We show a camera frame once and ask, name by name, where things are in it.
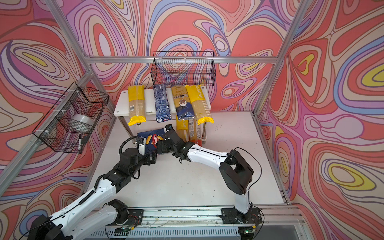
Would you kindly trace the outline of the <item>blue Barilla pasta box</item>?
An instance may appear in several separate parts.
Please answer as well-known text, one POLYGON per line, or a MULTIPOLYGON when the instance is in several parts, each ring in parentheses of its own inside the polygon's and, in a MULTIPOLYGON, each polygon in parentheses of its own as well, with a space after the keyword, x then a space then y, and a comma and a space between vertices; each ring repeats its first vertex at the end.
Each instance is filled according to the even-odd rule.
POLYGON ((137 134, 139 138, 143 138, 143 143, 145 145, 145 154, 155 151, 157 149, 157 143, 164 140, 165 128, 140 132, 137 134))

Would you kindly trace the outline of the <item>red spaghetti bag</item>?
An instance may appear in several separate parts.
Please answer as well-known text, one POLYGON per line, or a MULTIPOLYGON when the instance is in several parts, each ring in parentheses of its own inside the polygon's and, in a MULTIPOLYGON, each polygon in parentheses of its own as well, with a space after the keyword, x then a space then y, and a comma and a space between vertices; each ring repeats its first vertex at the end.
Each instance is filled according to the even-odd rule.
POLYGON ((195 119, 189 120, 189 141, 198 146, 202 146, 201 128, 195 119))

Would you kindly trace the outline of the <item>blue spaghetti box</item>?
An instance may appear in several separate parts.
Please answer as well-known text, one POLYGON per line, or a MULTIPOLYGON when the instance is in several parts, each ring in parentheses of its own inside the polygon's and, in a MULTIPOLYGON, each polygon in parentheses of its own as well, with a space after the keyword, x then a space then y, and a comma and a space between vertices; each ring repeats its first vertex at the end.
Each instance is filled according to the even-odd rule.
POLYGON ((154 98, 157 123, 171 120, 172 114, 169 106, 166 85, 154 85, 154 98))

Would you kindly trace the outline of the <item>dark blue spaghetti bag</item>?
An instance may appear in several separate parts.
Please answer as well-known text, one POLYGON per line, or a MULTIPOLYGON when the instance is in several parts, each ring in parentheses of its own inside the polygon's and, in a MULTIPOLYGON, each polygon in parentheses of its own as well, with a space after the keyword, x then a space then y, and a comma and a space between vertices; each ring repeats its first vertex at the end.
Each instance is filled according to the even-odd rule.
POLYGON ((186 87, 172 86, 171 91, 178 120, 192 120, 195 117, 195 113, 186 87))

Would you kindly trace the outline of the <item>yellow spaghetti bag long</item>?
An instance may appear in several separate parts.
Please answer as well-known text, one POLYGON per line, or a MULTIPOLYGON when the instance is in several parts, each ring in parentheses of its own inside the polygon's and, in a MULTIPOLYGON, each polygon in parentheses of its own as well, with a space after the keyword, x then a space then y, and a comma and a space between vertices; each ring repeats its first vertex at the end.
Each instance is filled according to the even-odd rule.
POLYGON ((145 123, 146 104, 145 104, 145 86, 130 86, 129 92, 129 126, 145 123))

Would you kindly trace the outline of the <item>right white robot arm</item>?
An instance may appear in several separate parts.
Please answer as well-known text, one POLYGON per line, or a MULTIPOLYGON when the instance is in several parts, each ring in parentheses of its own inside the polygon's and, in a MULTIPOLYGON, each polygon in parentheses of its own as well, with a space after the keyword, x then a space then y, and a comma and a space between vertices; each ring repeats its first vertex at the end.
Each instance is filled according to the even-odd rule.
POLYGON ((181 162, 199 163, 218 170, 226 186, 235 194, 235 209, 243 215, 249 212, 248 185, 253 180, 254 170, 238 151, 217 152, 184 142, 175 130, 168 130, 163 138, 157 142, 158 154, 172 153, 181 162))

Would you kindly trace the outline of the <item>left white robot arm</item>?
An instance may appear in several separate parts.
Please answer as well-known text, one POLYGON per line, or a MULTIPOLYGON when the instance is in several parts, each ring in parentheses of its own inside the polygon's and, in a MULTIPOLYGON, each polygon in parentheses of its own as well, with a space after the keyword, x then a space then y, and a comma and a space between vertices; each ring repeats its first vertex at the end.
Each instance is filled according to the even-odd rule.
POLYGON ((154 165, 157 151, 136 148, 119 151, 119 162, 98 177, 94 187, 67 207, 50 216, 37 217, 27 234, 29 240, 83 240, 109 224, 128 225, 131 229, 139 220, 128 206, 112 197, 140 176, 143 165, 154 165))

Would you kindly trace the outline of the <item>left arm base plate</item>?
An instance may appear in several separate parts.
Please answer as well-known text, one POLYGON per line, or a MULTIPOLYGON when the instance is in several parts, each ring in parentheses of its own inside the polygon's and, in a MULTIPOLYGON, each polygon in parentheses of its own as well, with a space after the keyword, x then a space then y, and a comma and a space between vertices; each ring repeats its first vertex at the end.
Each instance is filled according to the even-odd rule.
POLYGON ((142 224, 143 214, 143 209, 121 210, 118 212, 115 224, 137 227, 142 224))

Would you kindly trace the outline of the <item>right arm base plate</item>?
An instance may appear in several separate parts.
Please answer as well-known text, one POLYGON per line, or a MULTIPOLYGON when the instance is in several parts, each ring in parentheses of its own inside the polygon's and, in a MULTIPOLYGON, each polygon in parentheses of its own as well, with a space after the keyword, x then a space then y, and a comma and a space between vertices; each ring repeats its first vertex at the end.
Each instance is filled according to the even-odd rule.
POLYGON ((258 226, 263 222, 262 213, 256 207, 250 207, 246 214, 235 208, 222 208, 219 217, 224 224, 253 224, 258 226))

